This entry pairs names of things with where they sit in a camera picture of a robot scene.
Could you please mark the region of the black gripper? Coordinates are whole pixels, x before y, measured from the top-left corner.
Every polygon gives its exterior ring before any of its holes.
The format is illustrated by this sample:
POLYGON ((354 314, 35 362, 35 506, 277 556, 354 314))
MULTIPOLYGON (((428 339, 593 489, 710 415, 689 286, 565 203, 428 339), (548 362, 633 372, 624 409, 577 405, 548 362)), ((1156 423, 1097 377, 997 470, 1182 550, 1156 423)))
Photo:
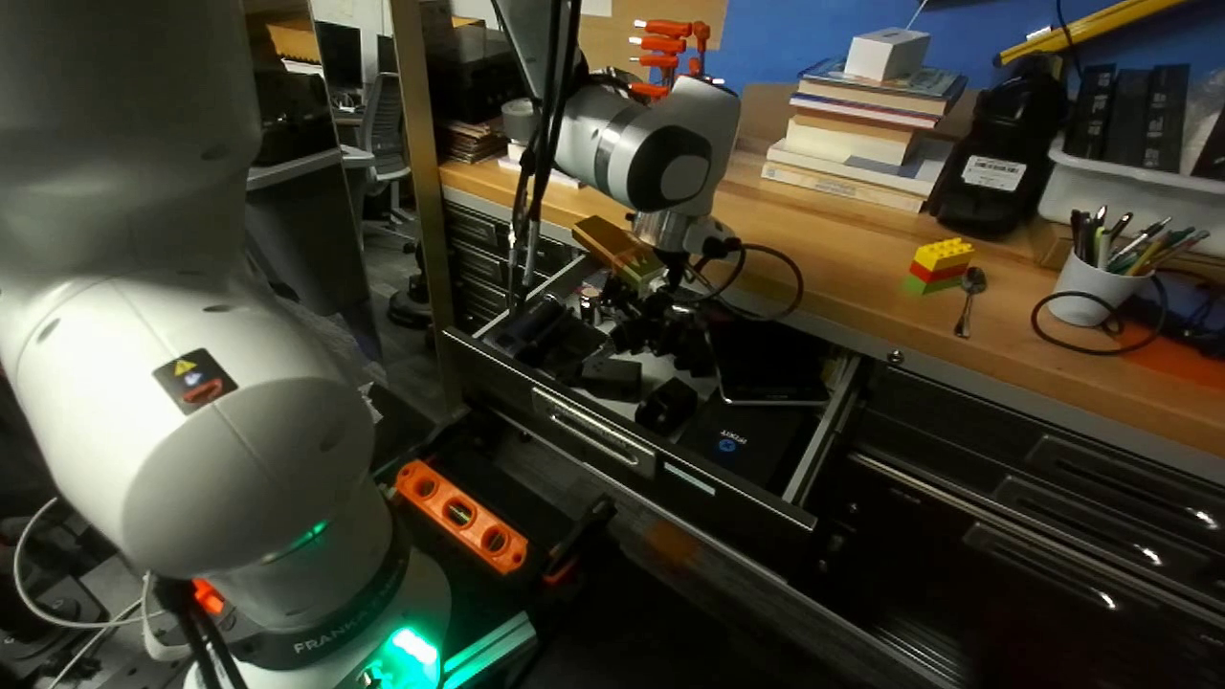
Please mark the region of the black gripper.
POLYGON ((618 354, 653 354, 669 355, 679 372, 711 372, 716 354, 710 346, 710 328, 683 290, 687 256, 664 253, 665 275, 664 286, 643 295, 627 275, 607 284, 607 304, 618 309, 618 325, 607 334, 618 354))

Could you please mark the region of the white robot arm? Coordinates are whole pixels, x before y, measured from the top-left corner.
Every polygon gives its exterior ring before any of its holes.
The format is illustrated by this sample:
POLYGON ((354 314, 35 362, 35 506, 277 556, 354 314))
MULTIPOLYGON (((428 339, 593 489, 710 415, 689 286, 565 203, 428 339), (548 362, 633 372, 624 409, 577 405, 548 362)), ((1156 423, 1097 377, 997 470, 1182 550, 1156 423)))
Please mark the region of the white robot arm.
POLYGON ((368 399, 249 275, 258 151, 240 0, 0 0, 5 378, 184 689, 439 689, 453 585, 368 399))

